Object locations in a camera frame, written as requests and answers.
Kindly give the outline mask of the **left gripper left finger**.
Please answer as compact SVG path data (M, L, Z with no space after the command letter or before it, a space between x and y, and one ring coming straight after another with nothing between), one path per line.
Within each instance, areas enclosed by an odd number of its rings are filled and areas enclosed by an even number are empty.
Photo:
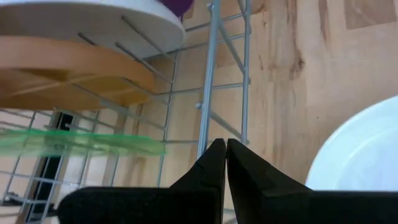
M221 224L226 144L215 139L168 188L85 187L62 199L60 224Z

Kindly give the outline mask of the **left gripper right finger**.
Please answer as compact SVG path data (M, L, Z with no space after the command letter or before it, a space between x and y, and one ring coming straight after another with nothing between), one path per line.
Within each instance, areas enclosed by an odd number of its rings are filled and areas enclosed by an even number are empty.
M226 161L239 224L398 224L398 192L312 190L235 139Z

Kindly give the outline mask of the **translucent green plate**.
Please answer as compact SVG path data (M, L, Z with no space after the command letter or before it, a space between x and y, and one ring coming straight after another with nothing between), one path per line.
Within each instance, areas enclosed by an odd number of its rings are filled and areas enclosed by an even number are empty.
M0 131L0 156L158 156L164 153L162 142L146 136L39 130Z

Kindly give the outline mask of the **large white plate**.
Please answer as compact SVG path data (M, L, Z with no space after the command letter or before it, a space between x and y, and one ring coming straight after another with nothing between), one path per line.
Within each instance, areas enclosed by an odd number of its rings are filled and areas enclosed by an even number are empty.
M305 184L313 190L398 192L398 95L336 129L315 156Z

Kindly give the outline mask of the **orange plate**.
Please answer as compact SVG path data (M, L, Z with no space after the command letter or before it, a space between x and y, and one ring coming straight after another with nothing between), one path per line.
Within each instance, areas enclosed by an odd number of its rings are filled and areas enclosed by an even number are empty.
M125 54L81 42L0 35L0 108L98 110L143 103L153 73Z

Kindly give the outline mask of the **purple plate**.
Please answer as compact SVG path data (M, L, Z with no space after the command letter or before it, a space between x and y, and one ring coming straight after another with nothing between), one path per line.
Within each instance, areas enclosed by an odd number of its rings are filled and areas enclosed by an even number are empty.
M184 15L192 6L194 0L158 0L177 17Z

